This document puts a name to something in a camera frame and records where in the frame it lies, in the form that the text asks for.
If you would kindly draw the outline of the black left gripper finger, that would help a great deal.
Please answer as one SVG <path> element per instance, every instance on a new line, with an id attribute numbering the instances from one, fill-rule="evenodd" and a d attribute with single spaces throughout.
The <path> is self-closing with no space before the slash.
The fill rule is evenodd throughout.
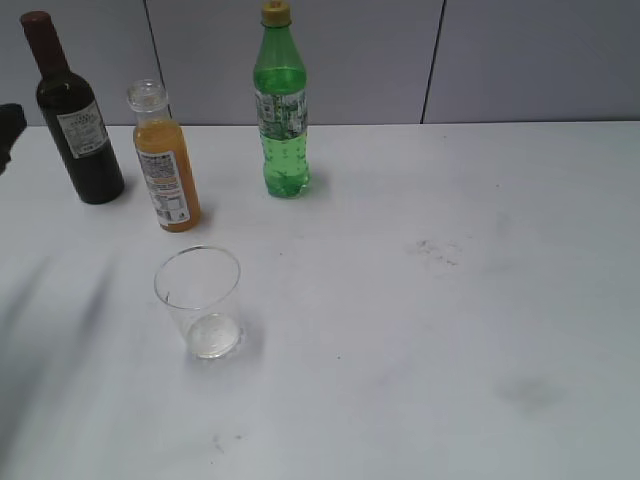
<path id="1" fill-rule="evenodd" d="M 11 161 L 11 151 L 27 127 L 23 107 L 17 103 L 0 106 L 0 174 Z"/>

